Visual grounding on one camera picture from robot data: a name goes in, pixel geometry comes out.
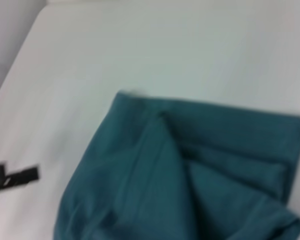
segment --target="white table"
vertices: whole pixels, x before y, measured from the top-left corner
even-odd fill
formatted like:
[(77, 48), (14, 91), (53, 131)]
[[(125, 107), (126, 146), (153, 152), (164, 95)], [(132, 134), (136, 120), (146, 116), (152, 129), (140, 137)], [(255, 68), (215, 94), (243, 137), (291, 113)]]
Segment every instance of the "white table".
[[(101, 0), (37, 18), (0, 90), (0, 240), (50, 240), (59, 200), (118, 90), (300, 115), (300, 0)], [(300, 169), (289, 203), (300, 215)]]

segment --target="folded cloth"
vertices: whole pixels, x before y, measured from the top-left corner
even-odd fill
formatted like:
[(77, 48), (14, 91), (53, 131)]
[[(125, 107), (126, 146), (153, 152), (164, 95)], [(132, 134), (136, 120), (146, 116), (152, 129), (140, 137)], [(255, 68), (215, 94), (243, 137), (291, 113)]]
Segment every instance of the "folded cloth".
[(55, 240), (295, 240), (300, 118), (118, 93)]

